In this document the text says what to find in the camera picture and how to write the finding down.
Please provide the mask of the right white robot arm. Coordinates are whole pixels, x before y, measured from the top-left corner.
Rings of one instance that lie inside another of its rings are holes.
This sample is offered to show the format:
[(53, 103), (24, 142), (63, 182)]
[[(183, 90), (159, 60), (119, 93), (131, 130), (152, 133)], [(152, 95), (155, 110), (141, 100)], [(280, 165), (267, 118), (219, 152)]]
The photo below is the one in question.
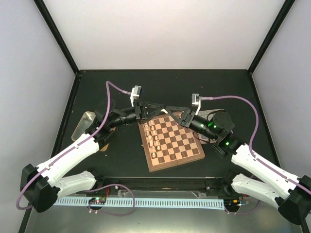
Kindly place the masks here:
[(302, 225), (311, 211), (311, 179), (298, 177), (266, 160), (254, 152), (250, 144), (242, 142), (232, 133), (235, 127), (229, 114), (223, 110), (211, 119), (197, 115), (188, 107), (166, 108), (178, 125), (214, 140), (221, 157), (230, 156), (231, 162), (252, 173), (256, 178), (237, 174), (221, 183), (222, 192), (246, 194), (275, 207), (289, 222)]

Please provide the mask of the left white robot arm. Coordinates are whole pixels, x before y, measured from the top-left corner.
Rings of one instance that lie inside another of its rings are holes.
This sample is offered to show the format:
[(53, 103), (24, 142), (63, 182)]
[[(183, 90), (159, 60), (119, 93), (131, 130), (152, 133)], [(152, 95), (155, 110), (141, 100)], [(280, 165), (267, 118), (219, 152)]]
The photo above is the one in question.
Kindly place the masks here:
[(118, 109), (113, 101), (102, 103), (95, 110), (91, 125), (66, 149), (51, 159), (22, 169), (20, 194), (37, 212), (42, 213), (67, 195), (91, 191), (101, 193), (104, 181), (97, 174), (84, 171), (77, 175), (66, 174), (87, 157), (100, 151), (110, 143), (121, 125), (150, 121), (163, 110), (162, 104), (136, 100), (130, 108)]

